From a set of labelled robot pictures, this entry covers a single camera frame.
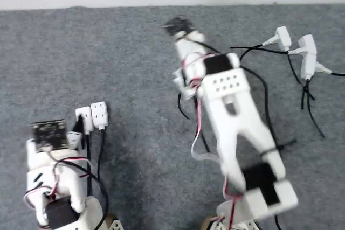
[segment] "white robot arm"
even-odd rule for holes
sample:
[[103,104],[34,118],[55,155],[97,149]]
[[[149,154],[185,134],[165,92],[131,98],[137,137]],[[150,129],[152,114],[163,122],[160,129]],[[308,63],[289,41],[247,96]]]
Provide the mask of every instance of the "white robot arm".
[[[206,54],[204,36],[186,19],[177,17],[164,26],[175,39],[182,68],[175,72],[175,84],[189,99],[202,100],[217,139],[222,173],[243,193],[237,202],[234,224],[256,220],[297,205],[296,194],[285,179],[285,167],[274,139],[262,122],[250,94],[250,86],[235,53]],[[198,79],[199,87],[190,87]],[[227,106],[233,106],[234,113]],[[262,154],[263,163],[241,169],[236,158],[237,136],[247,138]],[[229,216],[229,201],[218,215]]]
[[65,131],[64,120],[33,124],[34,138],[26,141],[27,192],[24,201],[36,211],[38,225],[42,229],[56,230],[123,230],[114,220],[108,228],[103,221],[99,201],[86,197],[80,176],[76,170],[63,163],[79,165],[87,161],[80,156],[80,132]]

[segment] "gray carpet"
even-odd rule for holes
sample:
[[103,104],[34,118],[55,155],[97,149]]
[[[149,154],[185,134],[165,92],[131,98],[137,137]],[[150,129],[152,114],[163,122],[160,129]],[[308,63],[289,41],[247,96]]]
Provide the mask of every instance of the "gray carpet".
[[[222,201],[223,177],[217,164],[190,156],[195,126],[177,110],[172,72],[179,61],[161,29],[179,14],[224,51],[230,45],[261,43],[281,25],[288,26],[295,43],[312,33],[320,62],[345,72],[345,5],[0,12],[1,229],[37,229],[34,213],[22,201],[27,125],[65,118],[71,128],[76,107],[101,100],[111,108],[102,175],[110,211],[125,229],[198,229],[203,218],[215,212]],[[293,62],[299,70],[300,57]],[[310,85],[315,118],[327,135],[322,140],[307,111],[300,110],[301,88],[284,56],[252,52],[244,65],[268,82],[279,142],[298,139],[282,155],[300,204],[280,216],[282,228],[343,229],[345,78],[317,74]],[[248,79],[264,114],[262,84],[251,75]],[[193,113],[190,103],[183,105]],[[214,151],[206,117],[203,122]],[[92,144],[95,157],[98,132]],[[245,141],[238,146],[242,165],[258,160]],[[262,221],[261,227],[275,229],[273,219]]]

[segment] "circuit board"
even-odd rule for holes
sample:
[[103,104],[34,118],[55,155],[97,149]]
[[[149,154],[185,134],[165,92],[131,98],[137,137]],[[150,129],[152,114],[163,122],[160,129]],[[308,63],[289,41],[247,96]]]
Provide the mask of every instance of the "circuit board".
[[67,148],[65,120],[42,121],[31,124],[36,150],[47,152]]

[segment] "black wire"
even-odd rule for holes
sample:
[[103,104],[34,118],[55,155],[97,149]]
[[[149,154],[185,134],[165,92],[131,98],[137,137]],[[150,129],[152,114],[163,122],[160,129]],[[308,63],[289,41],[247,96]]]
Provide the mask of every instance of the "black wire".
[[306,91],[306,94],[307,94],[307,107],[308,107],[308,112],[309,112],[309,115],[310,115],[310,118],[312,119],[316,129],[318,130],[319,134],[321,135],[322,138],[325,138],[325,135],[324,133],[322,132],[321,128],[319,127],[319,125],[317,124],[317,122],[315,121],[314,119],[314,116],[312,114],[312,110],[311,110],[311,96],[309,94],[309,83],[310,83],[310,80],[307,80],[306,82],[306,85],[305,87],[307,87],[307,91]]
[[342,73],[334,73],[332,72],[331,75],[336,75],[336,76],[345,76],[345,74],[342,74]]
[[270,107],[268,105],[268,85],[266,83],[266,81],[260,77],[256,72],[254,72],[253,70],[250,70],[249,68],[246,68],[244,66],[241,66],[242,69],[244,69],[245,71],[251,73],[252,75],[256,76],[257,79],[259,79],[261,81],[261,83],[263,83],[264,86],[264,93],[265,93],[265,119],[266,119],[266,123],[267,126],[271,132],[271,135],[273,137],[273,140],[275,142],[275,144],[277,145],[277,137],[275,135],[273,126],[272,126],[272,121],[271,121],[271,116],[270,116]]
[[187,120],[189,120],[188,115],[184,112],[184,110],[183,110],[182,107],[181,107],[181,96],[182,96],[182,94],[181,94],[181,93],[178,93],[178,97],[177,97],[177,107],[178,107],[178,110],[180,111],[180,113],[181,113]]
[[98,186],[99,186],[99,188],[101,190],[101,193],[102,193],[102,195],[104,196],[104,199],[105,199],[105,207],[104,207],[103,216],[102,216],[101,220],[99,221],[99,223],[97,224],[96,228],[94,229],[94,230],[98,230],[101,227],[101,225],[103,224],[103,222],[105,221],[105,219],[107,217],[107,214],[108,214],[108,210],[109,210],[109,196],[108,196],[107,190],[104,187],[103,183],[100,180],[98,180],[98,178],[94,174],[87,172],[87,169],[81,167],[78,164],[65,161],[66,159],[79,158],[79,157],[66,157],[66,158],[63,158],[63,159],[60,159],[60,160],[56,160],[54,157],[52,157],[50,155],[50,153],[48,153],[48,155],[56,162],[54,167],[53,167],[53,171],[55,171],[55,169],[56,169],[56,167],[57,167],[57,165],[59,163],[63,163],[63,164],[69,165],[69,166],[73,166],[73,167],[79,169],[80,171],[88,174],[98,184]]
[[277,215],[274,216],[274,222],[275,222],[275,225],[277,226],[278,230],[282,230],[281,227],[280,227]]
[[199,44],[199,45],[201,45],[201,46],[203,46],[205,48],[208,48],[211,51],[214,51],[214,52],[216,52],[218,54],[221,54],[221,52],[219,50],[217,50],[216,48],[213,48],[212,46],[210,46],[210,45],[208,45],[206,43],[202,43],[201,41],[195,41],[195,40],[189,40],[189,41],[193,41],[194,43],[197,43],[197,44]]
[[297,76],[297,74],[296,74],[296,71],[295,71],[295,69],[294,69],[294,67],[293,67],[293,65],[292,65],[291,58],[290,58],[290,55],[289,55],[289,54],[287,55],[287,60],[289,61],[291,71],[292,71],[292,73],[293,73],[293,75],[294,75],[294,77],[295,77],[297,83],[299,83],[299,84],[301,85],[301,84],[302,84],[302,83],[301,83],[301,80],[298,78],[298,76]]
[[277,53],[277,54],[287,54],[288,52],[287,51],[276,51],[276,50],[270,50],[269,48],[260,48],[260,47],[230,47],[230,48],[233,48],[233,49],[237,49],[237,48],[248,48],[248,49],[251,49],[251,50],[260,50],[260,51],[266,51],[266,52],[272,52],[272,53]]
[[[182,107],[181,107],[181,96],[182,96],[182,94],[181,94],[181,93],[178,93],[178,97],[177,97],[177,107],[178,107],[178,110],[180,111],[180,113],[181,113],[187,120],[189,120],[189,116],[185,113],[185,111],[184,111],[184,110],[182,109]],[[200,130],[200,134],[201,134],[201,139],[202,139],[202,141],[203,141],[203,144],[204,144],[204,146],[205,146],[206,151],[207,151],[208,153],[210,153],[210,152],[211,152],[211,151],[210,151],[210,147],[209,147],[209,145],[207,144],[206,138],[205,138],[204,133],[203,133],[202,130]]]
[[[90,144],[90,135],[85,135],[85,142],[86,142],[86,158],[91,161],[91,144]],[[86,170],[90,173],[91,172],[91,166],[89,163],[87,163]],[[92,196],[92,179],[90,177],[87,177],[87,196]]]
[[252,48],[248,48],[245,52],[242,53],[241,57],[239,57],[239,60],[242,61],[243,57],[248,53],[250,52],[251,50],[255,50],[255,48],[259,48],[259,47],[262,47],[262,44],[259,44],[259,45],[256,45]]
[[257,225],[257,228],[258,228],[259,230],[263,230],[263,229],[261,228],[261,226],[258,224],[258,222],[254,221],[254,224]]
[[101,129],[101,149],[99,151],[99,157],[97,161],[97,178],[99,181],[101,181],[100,168],[101,168],[101,161],[102,161],[102,155],[103,155],[105,144],[106,144],[106,132],[104,129]]

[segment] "electrical plug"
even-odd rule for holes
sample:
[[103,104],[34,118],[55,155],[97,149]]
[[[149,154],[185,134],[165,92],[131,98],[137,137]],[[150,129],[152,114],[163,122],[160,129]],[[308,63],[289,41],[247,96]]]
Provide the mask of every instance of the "electrical plug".
[[81,133],[80,132],[74,132],[74,131],[69,131],[67,133],[67,140],[68,140],[68,146],[70,149],[74,150],[77,149],[80,150],[81,146]]
[[304,35],[299,39],[298,45],[300,46],[296,50],[289,51],[289,55],[301,55],[303,56],[301,66],[301,78],[310,80],[315,73],[316,69],[316,45],[312,34]]
[[109,125],[108,111],[105,102],[95,102],[91,104],[93,125],[99,130],[105,129]]
[[274,43],[278,43],[278,46],[282,51],[288,51],[290,49],[291,38],[286,26],[278,27],[275,31],[275,35],[267,41],[263,42],[263,46]]
[[79,115],[83,118],[84,134],[89,135],[93,131],[93,122],[91,108],[89,106],[81,107],[75,110],[75,118],[78,120]]
[[331,75],[332,70],[326,68],[323,64],[316,62],[315,72],[322,72]]

